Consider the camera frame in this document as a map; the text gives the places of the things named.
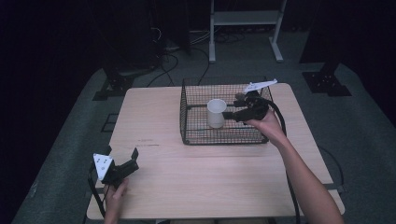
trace white tag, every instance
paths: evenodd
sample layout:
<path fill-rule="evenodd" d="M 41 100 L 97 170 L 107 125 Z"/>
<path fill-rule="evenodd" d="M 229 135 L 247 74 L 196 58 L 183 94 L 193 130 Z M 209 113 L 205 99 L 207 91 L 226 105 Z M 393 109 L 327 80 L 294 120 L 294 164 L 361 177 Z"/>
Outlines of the white tag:
<path fill-rule="evenodd" d="M 110 156 L 93 154 L 93 161 L 95 162 L 96 173 L 98 174 L 98 178 L 103 180 L 105 175 L 107 174 L 108 168 L 110 167 L 113 158 Z"/>
<path fill-rule="evenodd" d="M 256 91 L 276 83 L 277 80 L 275 78 L 272 81 L 266 81 L 266 82 L 257 82 L 257 83 L 250 82 L 250 84 L 248 84 L 247 87 L 244 89 L 244 93 L 248 93 L 249 91 Z"/>

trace white cup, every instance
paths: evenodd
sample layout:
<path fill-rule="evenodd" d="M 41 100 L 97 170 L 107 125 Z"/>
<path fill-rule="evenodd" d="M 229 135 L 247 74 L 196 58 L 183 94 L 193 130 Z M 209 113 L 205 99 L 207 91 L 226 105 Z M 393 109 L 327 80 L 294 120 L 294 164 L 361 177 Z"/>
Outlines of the white cup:
<path fill-rule="evenodd" d="M 212 128 L 221 128 L 224 125 L 222 112 L 227 108 L 227 104 L 220 99 L 213 99 L 207 103 L 207 125 Z"/>

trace gray carpet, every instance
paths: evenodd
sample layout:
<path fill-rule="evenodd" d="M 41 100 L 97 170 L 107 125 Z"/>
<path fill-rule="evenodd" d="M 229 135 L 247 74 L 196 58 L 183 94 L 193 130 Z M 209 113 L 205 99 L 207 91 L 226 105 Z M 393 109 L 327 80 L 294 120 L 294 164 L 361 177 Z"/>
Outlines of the gray carpet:
<path fill-rule="evenodd" d="M 307 33 L 281 33 L 278 44 L 285 62 L 277 63 L 268 43 L 269 34 L 246 35 L 240 42 L 217 44 L 217 62 L 210 64 L 206 77 L 267 76 L 289 83 L 304 112 L 317 144 L 330 151 L 342 166 L 347 192 L 342 194 L 346 223 L 394 223 L 396 220 L 396 130 L 361 85 L 357 75 L 340 65 L 336 75 L 352 96 L 329 97 L 311 93 L 302 72 L 318 71 L 321 64 L 298 64 Z M 207 43 L 194 46 L 207 52 Z M 173 83 L 185 77 L 200 77 L 206 56 L 197 49 L 191 55 L 173 53 L 177 67 L 169 72 Z M 176 60 L 163 58 L 165 69 Z M 138 77 L 134 87 L 146 87 L 163 71 Z M 122 97 L 93 101 L 106 76 L 92 75 L 65 122 L 34 187 L 27 195 L 13 223 L 101 223 L 86 220 L 91 194 L 87 183 L 92 153 L 105 153 L 111 133 L 102 133 L 108 114 L 118 113 Z M 173 85 L 168 76 L 150 86 Z M 322 153 L 334 182 L 340 174 L 334 160 Z M 293 217 L 277 217 L 277 223 L 293 223 Z M 153 220 L 121 223 L 153 223 Z"/>

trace metal shelf frame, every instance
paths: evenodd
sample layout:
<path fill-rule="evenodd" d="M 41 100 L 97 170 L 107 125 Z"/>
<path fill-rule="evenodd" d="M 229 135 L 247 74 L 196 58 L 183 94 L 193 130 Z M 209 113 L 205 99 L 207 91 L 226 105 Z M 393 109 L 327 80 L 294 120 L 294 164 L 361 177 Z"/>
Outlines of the metal shelf frame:
<path fill-rule="evenodd" d="M 269 37 L 271 48 L 278 63 L 283 62 L 282 54 L 277 46 L 280 25 L 282 24 L 287 0 L 283 0 L 280 10 L 266 11 L 215 11 L 215 0 L 211 0 L 210 8 L 210 40 L 209 40 L 209 61 L 216 61 L 215 48 L 215 26 L 218 25 L 261 25 L 274 24 L 276 26 L 274 36 Z"/>

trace metal wire basket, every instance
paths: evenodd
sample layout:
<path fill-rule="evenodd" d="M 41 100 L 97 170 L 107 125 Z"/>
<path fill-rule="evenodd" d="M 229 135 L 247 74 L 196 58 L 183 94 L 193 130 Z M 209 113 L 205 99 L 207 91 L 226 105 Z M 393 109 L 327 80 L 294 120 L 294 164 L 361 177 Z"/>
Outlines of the metal wire basket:
<path fill-rule="evenodd" d="M 245 107 L 235 107 L 235 95 L 243 91 L 249 82 L 263 82 L 265 77 L 212 77 L 183 79 L 180 99 L 180 133 L 183 143 L 191 146 L 241 145 L 267 143 L 268 138 L 243 122 L 225 118 L 221 128 L 207 125 L 206 104 L 212 99 L 226 102 L 225 112 L 236 112 Z M 268 87 L 259 91 L 272 101 Z"/>

